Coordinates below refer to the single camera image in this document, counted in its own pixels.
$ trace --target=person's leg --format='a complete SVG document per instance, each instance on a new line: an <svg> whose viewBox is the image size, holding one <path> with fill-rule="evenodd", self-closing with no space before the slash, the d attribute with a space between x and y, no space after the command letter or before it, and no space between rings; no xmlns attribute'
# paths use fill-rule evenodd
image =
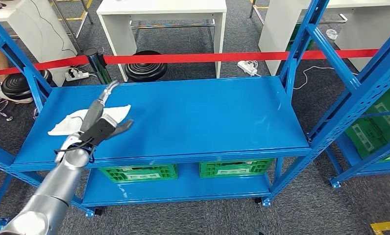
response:
<svg viewBox="0 0 390 235"><path fill-rule="evenodd" d="M4 70L9 68L9 62L7 60L6 55L0 50L0 70ZM7 75L0 75L0 83L2 84L3 81L7 78Z"/></svg>

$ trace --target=gray carpet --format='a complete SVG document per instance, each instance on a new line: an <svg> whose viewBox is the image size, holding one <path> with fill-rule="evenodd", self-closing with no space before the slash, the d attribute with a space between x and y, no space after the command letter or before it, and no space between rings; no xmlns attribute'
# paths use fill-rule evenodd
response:
<svg viewBox="0 0 390 235"><path fill-rule="evenodd" d="M257 4L268 3L258 0ZM99 0L91 4L90 12L95 24L90 25L86 21L80 44L83 48L103 47L105 54L112 54L95 14L98 5ZM227 0L227 7L224 51L258 51L262 26L256 16L248 18L249 1ZM81 14L78 2L62 2L61 8L67 17L79 17ZM337 16L324 18L338 19ZM76 30L79 21L70 24ZM322 32L328 28L341 29L340 25L320 27ZM211 35L213 32L208 28L177 28L139 30L135 36L138 50L153 49L171 54L212 52ZM324 60L302 61L296 74L296 86L304 82L302 71L314 65L329 66ZM213 63L170 64L168 67L162 80L215 76ZM112 77L121 77L117 66L109 66L108 70ZM221 71L222 77L245 76L236 63L223 63ZM268 75L262 62L259 62L258 71L261 75ZM331 70L311 70L308 75L308 84L294 92L292 101L305 131L312 128L344 89ZM65 85L95 83L96 79L91 77L66 82ZM17 153L34 122L33 108L33 104L13 104L8 107L7 111L15 118L6 122L0 117L0 147L12 154ZM336 190L330 187L327 180L332 175L332 165L323 153L275 199L270 208L262 208L252 199L146 204L106 207L103 216L92 219L85 218L82 211L70 208L59 234L257 235L263 232L266 235L368 235L373 234L370 223L390 221L390 175L354 178ZM3 174L0 175L0 183L2 180ZM33 192L31 186L13 180L0 205L0 217L16 215Z"/></svg>

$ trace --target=red barrier tape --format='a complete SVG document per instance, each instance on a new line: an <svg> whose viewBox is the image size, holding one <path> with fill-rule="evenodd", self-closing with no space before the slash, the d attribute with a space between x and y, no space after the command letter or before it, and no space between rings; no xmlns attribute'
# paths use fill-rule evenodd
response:
<svg viewBox="0 0 390 235"><path fill-rule="evenodd" d="M337 50L340 58L372 57L378 49L364 50ZM175 54L175 55L106 55L104 60L107 64L134 64L134 63L199 63L199 62L234 62L240 60L285 60L288 51L283 52L238 52L222 54ZM309 50L303 54L303 60L326 59L326 56L320 50ZM44 63L34 64L38 70L53 69L65 66L76 66L87 64L88 60L85 55L54 60ZM2 74L19 73L17 68L0 70Z"/></svg>

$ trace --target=lower shelf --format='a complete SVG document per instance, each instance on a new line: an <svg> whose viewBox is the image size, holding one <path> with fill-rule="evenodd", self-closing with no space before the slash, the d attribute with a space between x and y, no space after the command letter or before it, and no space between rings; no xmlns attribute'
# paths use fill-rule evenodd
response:
<svg viewBox="0 0 390 235"><path fill-rule="evenodd" d="M352 167L362 161L362 158L358 154L357 149L352 143L351 139L343 133L340 135L336 143L340 148L343 156L345 157L348 166ZM390 173L390 161L388 162L377 162L365 168L362 172L357 175L372 175L372 174L389 174Z"/></svg>
<svg viewBox="0 0 390 235"><path fill-rule="evenodd" d="M178 202L269 195L268 176L199 177L198 163L178 164L177 180L112 183L98 169L91 169L84 206Z"/></svg>

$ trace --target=yellow floor marking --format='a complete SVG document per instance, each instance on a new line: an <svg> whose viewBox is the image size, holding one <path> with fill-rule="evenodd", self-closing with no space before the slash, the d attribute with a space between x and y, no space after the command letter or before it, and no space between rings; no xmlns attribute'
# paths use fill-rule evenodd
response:
<svg viewBox="0 0 390 235"><path fill-rule="evenodd" d="M371 224L371 228L374 231L375 235L384 235L383 231L390 230L390 221Z"/></svg>
<svg viewBox="0 0 390 235"><path fill-rule="evenodd" d="M91 3L93 0L88 0L87 1L87 9L90 8ZM73 17L73 18L67 18L67 21L81 21L85 17L85 11L82 12L81 17Z"/></svg>
<svg viewBox="0 0 390 235"><path fill-rule="evenodd" d="M268 6L257 6L256 5L256 8L257 9L268 9Z"/></svg>

